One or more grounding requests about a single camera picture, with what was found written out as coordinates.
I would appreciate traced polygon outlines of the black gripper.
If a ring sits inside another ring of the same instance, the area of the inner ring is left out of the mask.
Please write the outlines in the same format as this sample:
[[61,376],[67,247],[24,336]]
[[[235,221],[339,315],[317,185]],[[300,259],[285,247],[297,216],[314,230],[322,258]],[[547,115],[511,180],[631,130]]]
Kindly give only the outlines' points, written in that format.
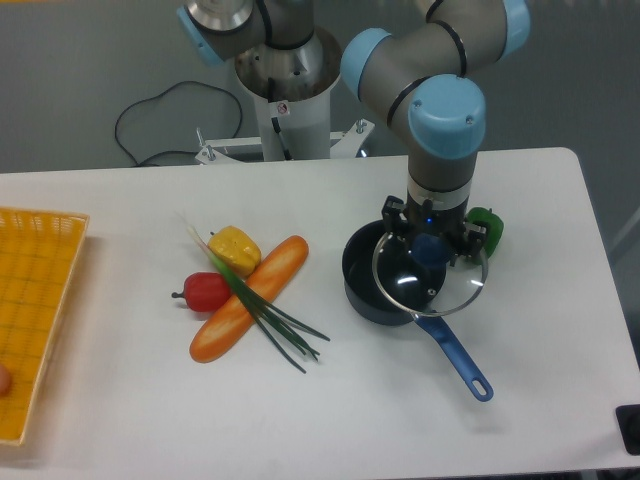
[[464,222],[468,199],[455,208],[436,210],[430,200],[417,202],[407,194],[407,209],[402,199],[389,195],[383,204],[381,215],[385,231],[392,235],[405,235],[408,222],[411,225],[407,242],[412,246],[420,234],[437,237],[453,251],[450,264],[458,260],[480,265],[481,252],[487,240],[486,228]]

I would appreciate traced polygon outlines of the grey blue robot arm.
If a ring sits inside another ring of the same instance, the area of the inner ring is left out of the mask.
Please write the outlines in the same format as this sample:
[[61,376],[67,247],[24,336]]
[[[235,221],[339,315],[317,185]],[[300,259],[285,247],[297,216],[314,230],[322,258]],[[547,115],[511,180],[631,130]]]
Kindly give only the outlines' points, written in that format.
[[326,158],[329,96],[343,82],[408,148],[407,199],[384,214],[388,230],[443,240],[477,259],[498,228],[467,215],[486,103],[469,74],[528,39],[523,1],[435,1],[404,37],[370,28],[340,46],[309,1],[189,1],[178,18],[208,64],[232,61],[254,100],[268,161]]

